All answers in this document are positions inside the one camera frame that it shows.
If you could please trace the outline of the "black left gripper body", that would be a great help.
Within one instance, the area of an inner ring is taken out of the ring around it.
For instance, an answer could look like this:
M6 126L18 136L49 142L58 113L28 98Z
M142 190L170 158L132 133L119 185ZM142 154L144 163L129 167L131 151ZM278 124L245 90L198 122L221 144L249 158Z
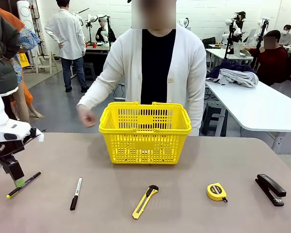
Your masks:
M7 158L12 156L20 151L23 151L24 146L29 143L31 140L37 137L37 128L31 128L29 134L19 139L14 133L4 133L4 141L0 142L1 145L4 145L4 149L0 152L0 159Z

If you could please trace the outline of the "person's right hand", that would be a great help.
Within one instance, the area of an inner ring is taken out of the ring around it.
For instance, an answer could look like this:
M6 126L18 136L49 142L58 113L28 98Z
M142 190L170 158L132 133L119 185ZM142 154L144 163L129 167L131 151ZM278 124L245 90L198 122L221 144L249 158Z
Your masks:
M88 109L86 106L82 104L79 104L77 105L77 112L81 123L86 128L91 128L95 126L96 118L94 113L90 109Z

